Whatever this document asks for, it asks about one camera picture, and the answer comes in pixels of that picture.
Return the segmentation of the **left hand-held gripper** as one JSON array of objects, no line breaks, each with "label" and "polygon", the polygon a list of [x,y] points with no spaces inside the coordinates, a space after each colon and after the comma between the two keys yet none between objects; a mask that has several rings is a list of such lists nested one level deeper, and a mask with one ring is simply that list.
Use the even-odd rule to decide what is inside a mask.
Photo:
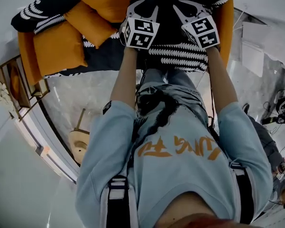
[{"label": "left hand-held gripper", "polygon": [[145,0],[138,0],[127,8],[126,19],[119,29],[121,43],[129,48],[149,49],[160,24],[156,22],[159,7],[156,6],[149,18],[143,18],[134,9]]}]

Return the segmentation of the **black backpack with grey straps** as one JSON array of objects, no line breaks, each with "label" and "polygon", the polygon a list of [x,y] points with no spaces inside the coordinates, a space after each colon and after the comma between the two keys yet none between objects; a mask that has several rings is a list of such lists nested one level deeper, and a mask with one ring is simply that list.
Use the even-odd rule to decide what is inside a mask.
[{"label": "black backpack with grey straps", "polygon": [[[130,5],[140,0],[130,0]],[[134,13],[143,19],[149,19],[155,7],[158,13],[155,21],[160,24],[152,45],[176,45],[186,39],[185,32],[181,29],[182,22],[173,6],[176,6],[184,16],[195,17],[197,8],[184,3],[192,0],[142,0],[143,2],[134,7]]]}]

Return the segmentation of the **orange sofa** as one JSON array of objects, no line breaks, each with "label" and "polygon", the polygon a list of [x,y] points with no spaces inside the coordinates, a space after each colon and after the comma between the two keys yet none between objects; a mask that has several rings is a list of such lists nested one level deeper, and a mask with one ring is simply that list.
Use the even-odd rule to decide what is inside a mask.
[{"label": "orange sofa", "polygon": [[[201,3],[213,16],[218,28],[220,55],[228,62],[232,41],[233,0],[193,0]],[[87,67],[78,66],[42,76],[34,48],[35,35],[67,21],[64,14],[81,0],[35,0],[22,9],[11,21],[18,32],[19,51],[28,83],[33,86],[45,77],[75,76],[93,71],[117,71],[120,68],[124,45],[120,42],[118,29],[122,22],[109,22],[117,32],[110,36],[98,49],[81,34]],[[172,45],[151,45],[138,54],[137,68],[145,70],[153,63],[160,67],[181,69],[187,72],[203,72],[208,65],[206,52],[199,49],[188,37]]]}]

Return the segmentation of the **person's left forearm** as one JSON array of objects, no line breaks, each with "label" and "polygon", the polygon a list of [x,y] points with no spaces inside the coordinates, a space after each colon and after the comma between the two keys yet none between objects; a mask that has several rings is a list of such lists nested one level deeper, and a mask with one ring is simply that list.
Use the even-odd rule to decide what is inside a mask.
[{"label": "person's left forearm", "polygon": [[111,92],[111,101],[120,101],[135,108],[137,51],[126,47],[122,64]]}]

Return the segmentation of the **person's right forearm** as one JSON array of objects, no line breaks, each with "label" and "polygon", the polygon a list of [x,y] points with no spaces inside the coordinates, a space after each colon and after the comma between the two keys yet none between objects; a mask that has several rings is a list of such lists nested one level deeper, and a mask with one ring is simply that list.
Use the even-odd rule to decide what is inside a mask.
[{"label": "person's right forearm", "polygon": [[208,70],[216,113],[219,114],[230,103],[238,102],[234,85],[216,47],[206,49]]}]

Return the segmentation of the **small orange cushion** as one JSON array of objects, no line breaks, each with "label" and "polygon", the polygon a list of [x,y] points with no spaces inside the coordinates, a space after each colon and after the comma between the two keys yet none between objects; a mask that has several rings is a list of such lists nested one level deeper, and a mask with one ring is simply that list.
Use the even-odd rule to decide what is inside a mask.
[{"label": "small orange cushion", "polygon": [[82,1],[63,16],[96,49],[117,32],[107,20]]}]

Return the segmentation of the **black white patterned blanket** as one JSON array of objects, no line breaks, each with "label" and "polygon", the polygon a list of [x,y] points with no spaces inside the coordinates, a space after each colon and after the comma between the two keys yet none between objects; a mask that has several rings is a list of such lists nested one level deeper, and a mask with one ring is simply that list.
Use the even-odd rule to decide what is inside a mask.
[{"label": "black white patterned blanket", "polygon": [[120,69],[124,48],[187,72],[208,66],[205,48],[231,46],[233,0],[35,0],[11,20],[30,83]]}]

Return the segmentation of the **person's printed jeans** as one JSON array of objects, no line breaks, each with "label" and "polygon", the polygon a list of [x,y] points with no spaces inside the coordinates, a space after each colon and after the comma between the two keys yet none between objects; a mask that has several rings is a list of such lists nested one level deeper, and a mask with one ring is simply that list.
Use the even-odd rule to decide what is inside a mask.
[{"label": "person's printed jeans", "polygon": [[161,110],[164,107],[165,95],[188,107],[201,121],[208,121],[206,107],[199,91],[188,74],[177,69],[168,70],[167,73],[158,69],[146,70],[142,86],[137,93],[139,115]]}]

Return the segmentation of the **large square orange cushion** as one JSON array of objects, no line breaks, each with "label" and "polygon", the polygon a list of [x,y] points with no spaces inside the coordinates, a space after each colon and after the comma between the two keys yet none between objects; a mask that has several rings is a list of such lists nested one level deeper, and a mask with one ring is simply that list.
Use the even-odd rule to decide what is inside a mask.
[{"label": "large square orange cushion", "polygon": [[82,36],[67,21],[35,35],[33,40],[42,76],[78,66],[87,67]]}]

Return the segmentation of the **round wooden stool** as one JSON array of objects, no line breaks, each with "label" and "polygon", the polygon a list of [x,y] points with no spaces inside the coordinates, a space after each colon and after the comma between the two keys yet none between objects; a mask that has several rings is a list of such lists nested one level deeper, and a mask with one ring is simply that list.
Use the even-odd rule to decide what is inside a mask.
[{"label": "round wooden stool", "polygon": [[82,110],[76,127],[68,134],[68,140],[74,160],[80,165],[86,153],[90,135],[88,131],[80,128],[85,111],[85,109]]}]

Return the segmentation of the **narrow orange cushion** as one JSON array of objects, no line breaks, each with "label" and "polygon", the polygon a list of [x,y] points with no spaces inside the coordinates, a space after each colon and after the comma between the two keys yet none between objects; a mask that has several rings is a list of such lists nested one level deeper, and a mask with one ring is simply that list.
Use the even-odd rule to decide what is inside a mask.
[{"label": "narrow orange cushion", "polygon": [[19,73],[17,71],[17,68],[15,66],[11,66],[10,70],[10,90],[12,96],[18,100],[19,99],[19,85],[20,85],[20,77]]}]

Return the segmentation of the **wooden slatted side shelf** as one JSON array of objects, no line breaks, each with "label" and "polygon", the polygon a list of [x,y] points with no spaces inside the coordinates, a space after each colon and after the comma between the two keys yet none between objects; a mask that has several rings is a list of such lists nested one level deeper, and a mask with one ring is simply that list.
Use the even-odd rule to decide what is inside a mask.
[{"label": "wooden slatted side shelf", "polygon": [[[17,68],[20,77],[20,92],[18,100],[12,96],[10,90],[11,66],[15,66]],[[45,79],[40,80],[35,85],[29,85],[20,55],[0,65],[0,82],[6,85],[17,113],[15,119],[20,122],[33,109],[33,107],[35,107],[50,92],[47,80]]]}]

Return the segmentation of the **person's light blue shirt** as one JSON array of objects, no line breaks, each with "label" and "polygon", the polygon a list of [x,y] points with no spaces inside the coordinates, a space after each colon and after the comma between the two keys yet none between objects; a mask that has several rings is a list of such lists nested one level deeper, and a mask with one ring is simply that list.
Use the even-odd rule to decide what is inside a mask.
[{"label": "person's light blue shirt", "polygon": [[86,228],[105,224],[109,182],[123,175],[135,200],[139,228],[153,228],[184,193],[199,195],[221,219],[253,219],[273,187],[259,137],[238,103],[218,114],[219,138],[188,107],[165,95],[164,107],[139,115],[110,101],[91,125],[77,179],[76,210]]}]

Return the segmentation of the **white crumpled cloth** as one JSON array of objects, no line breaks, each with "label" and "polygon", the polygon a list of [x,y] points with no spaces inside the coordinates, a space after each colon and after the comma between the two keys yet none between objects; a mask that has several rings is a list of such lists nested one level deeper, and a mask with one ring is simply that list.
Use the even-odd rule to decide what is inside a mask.
[{"label": "white crumpled cloth", "polygon": [[0,82],[0,103],[9,112],[12,118],[17,116],[13,101],[9,95],[8,89],[4,83]]}]

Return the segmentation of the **white sliding door frame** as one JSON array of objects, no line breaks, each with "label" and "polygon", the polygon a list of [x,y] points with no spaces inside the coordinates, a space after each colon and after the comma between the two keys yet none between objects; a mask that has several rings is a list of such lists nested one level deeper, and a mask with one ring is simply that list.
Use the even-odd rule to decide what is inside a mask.
[{"label": "white sliding door frame", "polygon": [[79,166],[51,121],[41,98],[31,98],[30,108],[21,108],[16,127],[36,154],[58,175],[76,184]]}]

